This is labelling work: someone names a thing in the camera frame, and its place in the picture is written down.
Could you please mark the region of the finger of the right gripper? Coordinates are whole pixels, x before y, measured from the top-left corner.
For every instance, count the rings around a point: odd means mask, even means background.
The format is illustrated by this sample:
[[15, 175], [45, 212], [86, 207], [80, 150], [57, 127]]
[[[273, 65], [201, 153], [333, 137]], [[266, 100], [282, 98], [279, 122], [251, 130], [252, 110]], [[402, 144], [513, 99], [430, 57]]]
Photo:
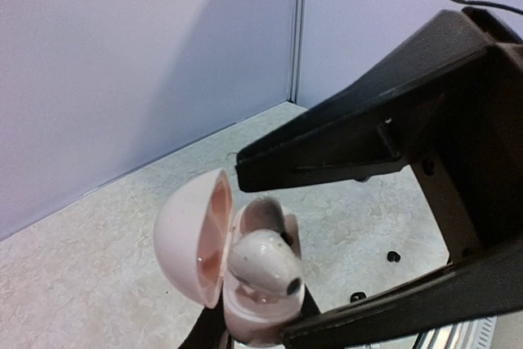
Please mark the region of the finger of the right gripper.
[[522, 308], [522, 240], [444, 266], [385, 293], [291, 324], [287, 348], [385, 342]]
[[244, 147], [245, 192], [397, 172], [443, 127], [489, 39], [468, 11], [438, 12], [368, 72]]

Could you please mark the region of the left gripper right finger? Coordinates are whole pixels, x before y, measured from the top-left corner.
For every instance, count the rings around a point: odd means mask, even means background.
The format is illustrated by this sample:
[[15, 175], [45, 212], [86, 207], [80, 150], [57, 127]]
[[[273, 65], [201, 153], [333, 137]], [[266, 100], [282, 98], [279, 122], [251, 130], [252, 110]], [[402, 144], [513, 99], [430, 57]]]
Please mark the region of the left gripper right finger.
[[301, 309], [301, 318], [309, 319], [321, 314], [321, 311], [318, 305], [315, 302], [315, 299], [311, 295], [309, 289], [305, 290], [302, 309]]

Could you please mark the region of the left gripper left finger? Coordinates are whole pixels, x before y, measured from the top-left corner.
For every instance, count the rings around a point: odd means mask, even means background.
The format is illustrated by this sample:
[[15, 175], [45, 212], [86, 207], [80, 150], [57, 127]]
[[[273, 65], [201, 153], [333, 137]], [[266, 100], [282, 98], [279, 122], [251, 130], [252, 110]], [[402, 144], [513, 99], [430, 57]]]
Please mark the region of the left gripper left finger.
[[179, 349], [231, 349], [222, 306], [205, 307]]

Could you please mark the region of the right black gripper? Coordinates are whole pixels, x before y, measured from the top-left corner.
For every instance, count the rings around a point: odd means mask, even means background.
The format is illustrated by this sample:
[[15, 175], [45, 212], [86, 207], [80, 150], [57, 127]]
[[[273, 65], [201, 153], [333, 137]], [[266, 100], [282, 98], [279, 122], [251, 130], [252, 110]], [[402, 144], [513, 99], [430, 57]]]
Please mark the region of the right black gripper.
[[443, 10], [387, 58], [380, 124], [452, 262], [522, 232], [522, 40], [487, 11]]

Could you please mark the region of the white stem earbud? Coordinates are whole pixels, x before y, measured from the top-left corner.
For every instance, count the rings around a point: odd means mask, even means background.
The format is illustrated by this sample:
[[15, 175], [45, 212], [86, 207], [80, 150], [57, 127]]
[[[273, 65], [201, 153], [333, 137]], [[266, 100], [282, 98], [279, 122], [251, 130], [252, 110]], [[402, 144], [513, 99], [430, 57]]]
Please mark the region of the white stem earbud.
[[230, 248], [227, 267], [242, 284], [280, 298], [302, 288], [302, 260], [281, 234], [267, 229], [250, 232]]

